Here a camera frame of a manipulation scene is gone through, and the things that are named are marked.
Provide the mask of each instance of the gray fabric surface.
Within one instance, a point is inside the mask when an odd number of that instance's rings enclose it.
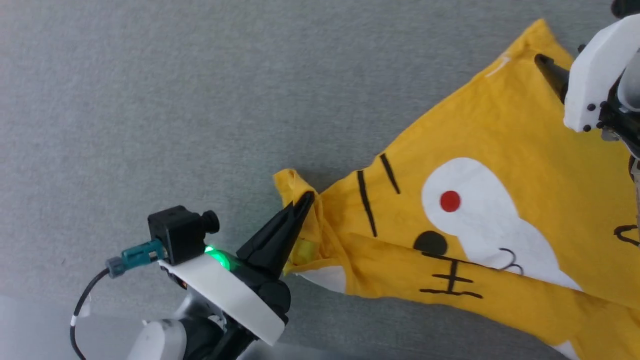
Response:
[[[168,206],[220,215],[235,249],[280,207],[271,175],[322,190],[544,17],[574,50],[609,1],[7,0],[0,11],[0,292],[69,308]],[[473,314],[288,278],[289,343],[397,359],[560,359]],[[100,283],[107,315],[167,315],[156,267]]]

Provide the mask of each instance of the yellow cloth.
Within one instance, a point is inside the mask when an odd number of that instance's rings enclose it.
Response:
[[[538,53],[572,62],[535,22],[371,166],[316,194],[286,271],[473,311],[571,359],[640,359],[640,249],[614,235],[636,221],[628,152],[563,126]],[[313,190],[293,170],[275,183],[285,204]]]

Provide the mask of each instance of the cable connector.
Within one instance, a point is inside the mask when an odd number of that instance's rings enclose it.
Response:
[[[105,265],[109,269],[109,277],[115,279],[133,268],[148,265],[166,257],[166,249],[163,247],[162,242],[160,240],[151,240],[124,250],[120,257],[105,261]]]

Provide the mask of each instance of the red circle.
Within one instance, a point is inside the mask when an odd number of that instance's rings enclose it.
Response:
[[[460,207],[460,195],[454,191],[448,191],[440,196],[440,206],[448,213],[456,211]]]

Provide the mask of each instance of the green led indicator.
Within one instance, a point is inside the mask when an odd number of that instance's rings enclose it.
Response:
[[[220,265],[222,265],[223,268],[227,270],[231,269],[231,264],[229,263],[229,259],[227,259],[227,256],[224,255],[222,252],[216,250],[213,246],[206,246],[204,248],[204,253],[208,254],[210,257],[214,258],[215,260],[218,260],[218,262],[220,263]]]

